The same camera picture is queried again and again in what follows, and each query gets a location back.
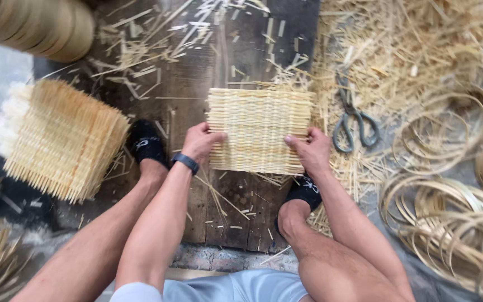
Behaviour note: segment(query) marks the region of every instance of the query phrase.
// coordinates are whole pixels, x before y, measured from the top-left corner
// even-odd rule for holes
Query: white logo on sock
[[[308,187],[309,189],[312,189],[314,192],[316,192],[316,194],[320,193],[320,190],[318,189],[318,187],[312,182],[309,182],[308,180],[305,180],[305,184],[303,186]]]
[[[135,144],[135,150],[139,150],[139,148],[148,145],[148,140],[142,140],[139,143]]]

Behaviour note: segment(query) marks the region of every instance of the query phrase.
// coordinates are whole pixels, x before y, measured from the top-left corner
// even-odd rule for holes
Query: scissor handle
[[[379,141],[379,137],[380,137],[377,122],[371,116],[367,115],[364,112],[356,111],[356,112],[352,113],[351,115],[355,116],[355,119],[359,123],[359,134],[360,134],[361,144],[363,145],[363,147],[372,147],[373,145],[375,145]],[[344,152],[344,153],[350,153],[351,151],[353,151],[353,136],[352,136],[352,133],[350,132],[350,130],[348,128],[348,117],[349,116],[350,116],[350,114],[344,113],[344,115],[340,118],[339,122],[337,123],[335,130],[333,131],[333,145],[335,146],[335,148],[337,150],[339,150],[340,152]],[[369,138],[366,138],[364,136],[363,119],[368,120],[370,127],[374,131],[374,135],[369,137]],[[342,148],[339,145],[338,133],[339,133],[341,128],[344,130],[346,140],[348,141],[348,147],[347,148]]]
[[[335,126],[335,130],[333,131],[333,145],[335,145],[335,148],[337,150],[344,153],[350,153],[351,151],[353,151],[353,136],[348,129],[348,117],[349,117],[349,114],[344,113],[344,115],[340,118],[339,122]],[[344,130],[345,138],[348,141],[347,148],[342,148],[339,145],[338,134],[341,128]]]
[[[357,121],[359,122],[359,134],[361,135],[361,144],[363,147],[372,147],[379,141],[379,127],[377,126],[377,122],[369,115],[364,112],[356,112],[354,113]],[[363,119],[368,120],[368,124],[374,131],[374,135],[366,138],[364,136],[364,123]]]

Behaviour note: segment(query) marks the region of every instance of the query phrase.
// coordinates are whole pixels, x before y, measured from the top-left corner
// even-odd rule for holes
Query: scissors
[[[347,69],[343,72],[344,75],[347,76]],[[339,72],[337,71],[337,83],[339,86],[348,86],[348,78],[340,76]],[[348,118],[350,115],[353,115],[357,122],[359,123],[359,134],[361,139],[361,144],[363,147],[372,147],[379,141],[379,128],[377,122],[368,114],[358,111],[355,106],[352,104],[352,95],[351,92],[345,88],[339,88],[340,99],[342,100],[342,105],[344,106],[345,113],[340,118],[339,122],[335,126],[335,130],[333,131],[333,144],[335,148],[340,152],[350,153],[353,151],[353,136],[348,128]],[[367,120],[372,128],[374,135],[372,137],[365,137],[364,135],[364,123],[363,119]],[[342,148],[339,146],[338,142],[338,134],[340,130],[343,129],[345,133],[345,137],[348,140],[348,147]]]

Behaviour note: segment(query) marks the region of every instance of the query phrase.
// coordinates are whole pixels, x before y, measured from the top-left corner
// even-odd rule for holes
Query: light blue shorts
[[[165,280],[163,300],[153,286],[130,283],[115,291],[110,302],[299,302],[307,294],[299,275],[258,269],[183,282]]]

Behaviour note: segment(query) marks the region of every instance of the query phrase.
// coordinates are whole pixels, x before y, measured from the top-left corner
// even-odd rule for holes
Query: bamboo splint
[[[314,93],[210,89],[208,124],[226,132],[213,146],[210,166],[218,170],[301,175],[297,154],[283,141],[287,134],[306,139]]]
[[[43,193],[81,202],[98,191],[128,128],[120,110],[64,81],[39,81],[3,105],[3,169]]]

